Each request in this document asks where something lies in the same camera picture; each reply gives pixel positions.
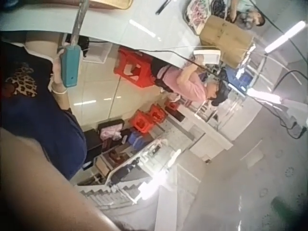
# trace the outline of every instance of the pink sweater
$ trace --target pink sweater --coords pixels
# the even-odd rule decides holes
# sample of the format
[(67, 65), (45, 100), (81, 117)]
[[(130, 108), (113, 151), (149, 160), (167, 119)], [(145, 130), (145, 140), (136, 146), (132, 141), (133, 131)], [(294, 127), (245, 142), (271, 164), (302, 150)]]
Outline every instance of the pink sweater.
[[(165, 66), (160, 69), (157, 78), (161, 78), (167, 68), (168, 66)], [(164, 83), (175, 93), (180, 94), (188, 100), (203, 103), (206, 100), (204, 84), (201, 82), (198, 74), (193, 72), (185, 85), (179, 85), (177, 84), (177, 78), (180, 76), (181, 72), (182, 70), (175, 66), (170, 67), (164, 76)]]

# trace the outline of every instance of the basket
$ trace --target basket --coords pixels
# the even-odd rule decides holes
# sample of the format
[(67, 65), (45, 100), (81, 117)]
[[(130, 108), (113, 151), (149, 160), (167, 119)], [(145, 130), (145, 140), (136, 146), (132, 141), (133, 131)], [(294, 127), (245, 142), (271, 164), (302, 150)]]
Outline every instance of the basket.
[(210, 15), (210, 0), (191, 0), (184, 13), (184, 20), (195, 35), (200, 35)]

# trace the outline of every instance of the black hat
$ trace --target black hat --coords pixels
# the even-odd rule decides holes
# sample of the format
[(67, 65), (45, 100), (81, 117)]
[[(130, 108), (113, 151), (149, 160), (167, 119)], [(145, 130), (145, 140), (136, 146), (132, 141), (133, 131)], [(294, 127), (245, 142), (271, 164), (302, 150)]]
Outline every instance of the black hat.
[(226, 84), (220, 80), (218, 84), (218, 91), (216, 92), (216, 98), (212, 101), (212, 106), (217, 107), (219, 104), (224, 102), (230, 93), (231, 89), (226, 86)]

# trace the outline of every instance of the pen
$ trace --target pen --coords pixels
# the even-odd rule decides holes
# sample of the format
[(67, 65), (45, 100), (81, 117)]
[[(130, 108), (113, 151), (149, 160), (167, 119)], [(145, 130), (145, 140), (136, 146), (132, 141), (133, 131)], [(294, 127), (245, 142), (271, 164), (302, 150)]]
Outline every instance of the pen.
[(164, 2), (164, 4), (161, 6), (161, 7), (159, 7), (159, 9), (158, 9), (158, 11), (156, 11), (156, 15), (159, 15), (163, 10), (164, 10), (164, 8), (166, 7), (166, 6), (168, 6), (168, 4), (171, 2), (171, 0), (166, 0), (165, 2)]

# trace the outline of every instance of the tiled floor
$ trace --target tiled floor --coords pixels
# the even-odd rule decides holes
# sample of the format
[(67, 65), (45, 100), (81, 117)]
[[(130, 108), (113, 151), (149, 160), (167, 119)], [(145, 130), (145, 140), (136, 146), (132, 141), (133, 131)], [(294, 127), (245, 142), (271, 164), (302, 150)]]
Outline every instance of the tiled floor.
[(113, 73), (117, 49), (114, 45), (104, 64), (83, 62), (77, 86), (69, 89), (72, 110), (82, 126), (115, 117), (128, 119), (159, 98), (159, 88), (140, 89)]

